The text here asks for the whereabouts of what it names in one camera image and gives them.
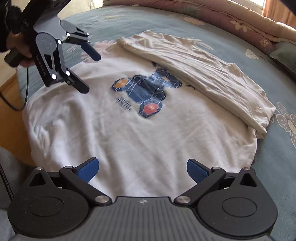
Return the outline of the person's left forearm dark sleeve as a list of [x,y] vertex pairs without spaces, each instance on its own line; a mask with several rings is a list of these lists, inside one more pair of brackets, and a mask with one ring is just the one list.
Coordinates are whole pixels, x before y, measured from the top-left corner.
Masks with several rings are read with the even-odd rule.
[[11,1],[1,1],[1,53],[8,51],[6,39],[18,24],[21,13],[21,9],[12,5]]

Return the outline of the person's left hand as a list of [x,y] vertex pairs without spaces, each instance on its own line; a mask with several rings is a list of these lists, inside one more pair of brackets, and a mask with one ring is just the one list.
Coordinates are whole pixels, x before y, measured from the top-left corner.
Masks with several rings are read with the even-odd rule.
[[28,58],[28,60],[21,61],[21,66],[30,67],[35,64],[30,53],[30,48],[27,45],[27,42],[25,41],[22,33],[13,34],[12,32],[10,32],[6,39],[6,48],[8,50],[16,48],[21,54]]

